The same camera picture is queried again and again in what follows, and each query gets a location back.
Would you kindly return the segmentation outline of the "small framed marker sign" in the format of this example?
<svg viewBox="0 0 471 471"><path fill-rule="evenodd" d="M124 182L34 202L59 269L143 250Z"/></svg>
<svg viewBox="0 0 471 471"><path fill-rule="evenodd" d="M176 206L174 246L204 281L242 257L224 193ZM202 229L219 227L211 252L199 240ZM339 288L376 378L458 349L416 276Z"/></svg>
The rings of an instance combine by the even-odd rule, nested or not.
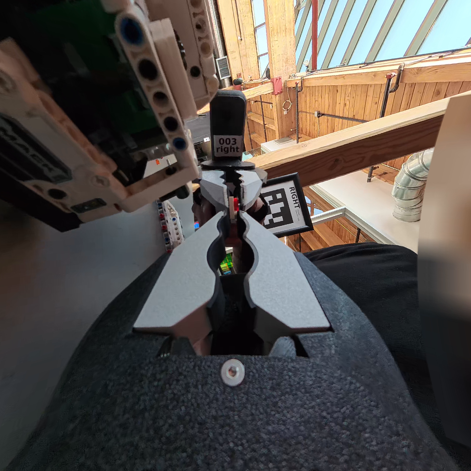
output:
<svg viewBox="0 0 471 471"><path fill-rule="evenodd" d="M267 180L261 196L268 204L264 227L282 238L313 230L308 205L298 173Z"/></svg>

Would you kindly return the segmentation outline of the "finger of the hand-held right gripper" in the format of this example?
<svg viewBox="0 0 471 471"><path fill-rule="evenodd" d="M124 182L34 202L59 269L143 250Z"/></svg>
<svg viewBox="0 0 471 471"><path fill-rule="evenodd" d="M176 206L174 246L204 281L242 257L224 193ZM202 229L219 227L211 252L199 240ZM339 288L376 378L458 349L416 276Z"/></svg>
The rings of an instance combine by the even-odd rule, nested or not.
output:
<svg viewBox="0 0 471 471"><path fill-rule="evenodd" d="M203 171L200 180L200 191L202 196L215 207L216 211L228 211L229 198L225 183L225 172Z"/></svg>
<svg viewBox="0 0 471 471"><path fill-rule="evenodd" d="M258 199L261 193L262 180L258 174L240 174L239 180L239 210L247 210L251 208Z"/></svg>

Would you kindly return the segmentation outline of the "white lego beam assembly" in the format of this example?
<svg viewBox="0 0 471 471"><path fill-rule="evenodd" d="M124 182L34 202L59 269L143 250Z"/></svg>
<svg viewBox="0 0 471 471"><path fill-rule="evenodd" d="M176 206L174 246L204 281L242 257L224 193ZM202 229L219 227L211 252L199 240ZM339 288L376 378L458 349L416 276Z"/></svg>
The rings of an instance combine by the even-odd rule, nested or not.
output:
<svg viewBox="0 0 471 471"><path fill-rule="evenodd" d="M167 253L171 253L185 240L181 219L175 207L169 201L156 201L161 223L162 237Z"/></svg>

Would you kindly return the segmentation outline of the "green white lego truck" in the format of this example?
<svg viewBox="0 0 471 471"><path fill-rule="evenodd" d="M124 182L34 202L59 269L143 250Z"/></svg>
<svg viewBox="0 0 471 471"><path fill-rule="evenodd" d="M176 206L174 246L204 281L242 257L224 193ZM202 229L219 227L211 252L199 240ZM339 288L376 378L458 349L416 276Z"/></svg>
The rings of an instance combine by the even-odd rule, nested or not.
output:
<svg viewBox="0 0 471 471"><path fill-rule="evenodd" d="M1 1L1 202L61 232L186 197L207 1Z"/></svg>

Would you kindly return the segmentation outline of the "red pipe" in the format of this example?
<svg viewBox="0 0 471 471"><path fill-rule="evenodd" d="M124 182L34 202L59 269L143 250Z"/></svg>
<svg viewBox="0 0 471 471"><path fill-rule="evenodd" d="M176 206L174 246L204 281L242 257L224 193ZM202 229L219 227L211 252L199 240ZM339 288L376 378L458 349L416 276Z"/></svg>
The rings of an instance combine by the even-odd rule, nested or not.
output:
<svg viewBox="0 0 471 471"><path fill-rule="evenodd" d="M311 71L317 70L317 46L318 46L318 0L312 0L312 56L311 56Z"/></svg>

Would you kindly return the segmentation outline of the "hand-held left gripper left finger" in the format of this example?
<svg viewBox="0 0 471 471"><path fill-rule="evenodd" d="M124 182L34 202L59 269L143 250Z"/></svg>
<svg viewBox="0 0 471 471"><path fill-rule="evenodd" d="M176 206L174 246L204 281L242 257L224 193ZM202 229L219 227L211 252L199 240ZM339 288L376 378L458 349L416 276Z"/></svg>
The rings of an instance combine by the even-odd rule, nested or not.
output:
<svg viewBox="0 0 471 471"><path fill-rule="evenodd" d="M225 234L226 213L218 212L170 254L134 330L184 337L197 354L210 354L225 309L219 275Z"/></svg>

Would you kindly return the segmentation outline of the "person's right forearm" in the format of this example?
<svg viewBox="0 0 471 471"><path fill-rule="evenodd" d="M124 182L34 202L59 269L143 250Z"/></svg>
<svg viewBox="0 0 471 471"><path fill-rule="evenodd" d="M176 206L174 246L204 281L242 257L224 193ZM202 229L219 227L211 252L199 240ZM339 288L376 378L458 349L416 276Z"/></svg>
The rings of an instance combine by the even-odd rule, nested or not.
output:
<svg viewBox="0 0 471 471"><path fill-rule="evenodd" d="M426 410L430 378L422 339L417 254L397 245L362 243L304 255L310 281L333 326L339 364L380 399L388 413Z"/></svg>

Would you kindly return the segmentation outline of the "person's right hand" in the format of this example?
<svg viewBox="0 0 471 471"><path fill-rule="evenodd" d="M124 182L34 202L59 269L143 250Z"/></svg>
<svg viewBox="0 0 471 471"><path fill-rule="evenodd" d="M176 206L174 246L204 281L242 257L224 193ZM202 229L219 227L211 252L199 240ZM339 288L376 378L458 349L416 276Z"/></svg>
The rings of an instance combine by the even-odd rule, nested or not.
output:
<svg viewBox="0 0 471 471"><path fill-rule="evenodd" d="M200 189L193 192L194 203L192 211L200 223L200 227L209 221L216 213L215 207L207 201L201 194ZM246 211L251 215L257 222L263 224L263 220L268 214L268 206L265 200L261 197L257 198L256 202L247 209ZM236 225L231 226L230 235L226 238L226 246L239 247L242 244L242 240L239 238L238 229Z"/></svg>

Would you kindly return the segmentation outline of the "wooden beam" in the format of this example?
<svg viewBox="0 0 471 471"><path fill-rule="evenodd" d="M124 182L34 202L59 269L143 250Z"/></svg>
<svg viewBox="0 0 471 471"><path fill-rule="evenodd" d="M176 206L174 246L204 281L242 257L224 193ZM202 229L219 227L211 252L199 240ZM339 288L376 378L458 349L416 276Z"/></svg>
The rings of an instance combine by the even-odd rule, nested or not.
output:
<svg viewBox="0 0 471 471"><path fill-rule="evenodd" d="M433 147L449 103L444 98L314 138L249 162L269 178L298 173L306 187Z"/></svg>

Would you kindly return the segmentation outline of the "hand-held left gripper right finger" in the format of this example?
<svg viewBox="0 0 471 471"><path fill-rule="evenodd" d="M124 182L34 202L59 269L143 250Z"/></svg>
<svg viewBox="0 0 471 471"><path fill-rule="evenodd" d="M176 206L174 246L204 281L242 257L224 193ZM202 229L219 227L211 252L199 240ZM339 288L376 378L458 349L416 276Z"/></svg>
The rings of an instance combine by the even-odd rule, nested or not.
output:
<svg viewBox="0 0 471 471"><path fill-rule="evenodd" d="M238 268L244 274L240 352L266 354L281 337L330 331L295 252L247 212L238 214L238 234Z"/></svg>

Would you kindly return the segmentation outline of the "silver metal duct elbow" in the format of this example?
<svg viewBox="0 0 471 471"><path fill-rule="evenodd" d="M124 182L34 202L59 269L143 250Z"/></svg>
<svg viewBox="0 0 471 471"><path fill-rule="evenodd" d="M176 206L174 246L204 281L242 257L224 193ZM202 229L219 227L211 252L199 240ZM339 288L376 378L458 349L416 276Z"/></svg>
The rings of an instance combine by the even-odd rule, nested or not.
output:
<svg viewBox="0 0 471 471"><path fill-rule="evenodd" d="M402 165L392 187L393 217L399 221L421 219L423 196L434 147L412 154Z"/></svg>

